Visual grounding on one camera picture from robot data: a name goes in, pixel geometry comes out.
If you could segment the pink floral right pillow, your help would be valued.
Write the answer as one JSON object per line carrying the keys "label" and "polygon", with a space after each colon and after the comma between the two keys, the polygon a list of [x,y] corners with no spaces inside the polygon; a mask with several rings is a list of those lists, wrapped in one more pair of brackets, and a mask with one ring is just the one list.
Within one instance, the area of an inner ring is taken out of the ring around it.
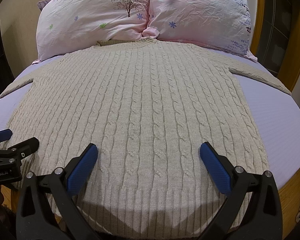
{"label": "pink floral right pillow", "polygon": [[192,43],[254,60],[247,0],[149,0],[144,37]]}

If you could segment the wooden bed frame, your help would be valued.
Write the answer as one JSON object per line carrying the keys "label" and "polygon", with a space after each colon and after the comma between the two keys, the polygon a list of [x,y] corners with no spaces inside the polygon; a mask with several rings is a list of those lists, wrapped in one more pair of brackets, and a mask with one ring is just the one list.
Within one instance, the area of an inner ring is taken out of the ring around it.
{"label": "wooden bed frame", "polygon": [[[248,0],[251,52],[270,75],[281,81],[300,108],[300,0]],[[300,168],[278,189],[283,236],[296,226],[300,207]]]}

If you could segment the lavender bed sheet mattress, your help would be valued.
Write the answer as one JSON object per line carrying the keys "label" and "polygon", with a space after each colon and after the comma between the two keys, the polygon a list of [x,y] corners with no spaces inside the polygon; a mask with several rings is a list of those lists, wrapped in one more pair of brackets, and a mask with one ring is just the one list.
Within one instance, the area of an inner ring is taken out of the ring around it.
{"label": "lavender bed sheet mattress", "polygon": [[[270,74],[260,63],[223,51],[208,49],[215,54],[251,65]],[[28,66],[16,79],[63,56],[54,56],[41,63]],[[278,189],[294,176],[300,168],[300,108],[291,95],[259,81],[235,75],[257,124],[266,148],[269,169],[273,173]],[[0,131],[7,129],[13,111],[31,88],[28,84],[0,99]]]}

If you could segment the pink floral left pillow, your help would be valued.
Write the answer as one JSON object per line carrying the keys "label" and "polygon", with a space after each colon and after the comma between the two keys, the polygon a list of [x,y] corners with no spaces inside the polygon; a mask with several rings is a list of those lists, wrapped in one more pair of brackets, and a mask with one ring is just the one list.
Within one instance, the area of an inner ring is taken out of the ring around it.
{"label": "pink floral left pillow", "polygon": [[43,0],[36,31],[38,61],[98,41],[137,41],[147,27],[149,0]]}

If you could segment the beige cable knit sweater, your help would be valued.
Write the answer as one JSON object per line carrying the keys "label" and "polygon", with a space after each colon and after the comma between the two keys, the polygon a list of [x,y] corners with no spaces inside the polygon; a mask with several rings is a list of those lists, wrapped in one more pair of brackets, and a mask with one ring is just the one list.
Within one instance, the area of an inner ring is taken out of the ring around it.
{"label": "beige cable knit sweater", "polygon": [[193,44],[100,42],[2,92],[31,85],[1,147],[36,137],[39,149],[21,171],[41,175],[93,143],[98,160],[77,205],[94,230],[136,239],[195,237],[224,200],[199,157],[202,143],[248,172],[269,167],[238,74],[288,92],[271,74]]}

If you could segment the pink floral pillow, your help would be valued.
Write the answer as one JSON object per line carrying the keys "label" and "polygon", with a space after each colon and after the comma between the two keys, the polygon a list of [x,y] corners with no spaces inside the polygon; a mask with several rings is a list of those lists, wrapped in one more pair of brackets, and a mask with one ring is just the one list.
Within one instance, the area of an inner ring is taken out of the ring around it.
{"label": "pink floral pillow", "polygon": [[254,60],[247,0],[149,0],[144,37],[192,43]]}
{"label": "pink floral pillow", "polygon": [[38,61],[98,41],[137,41],[147,27],[149,0],[43,0],[36,31]]}

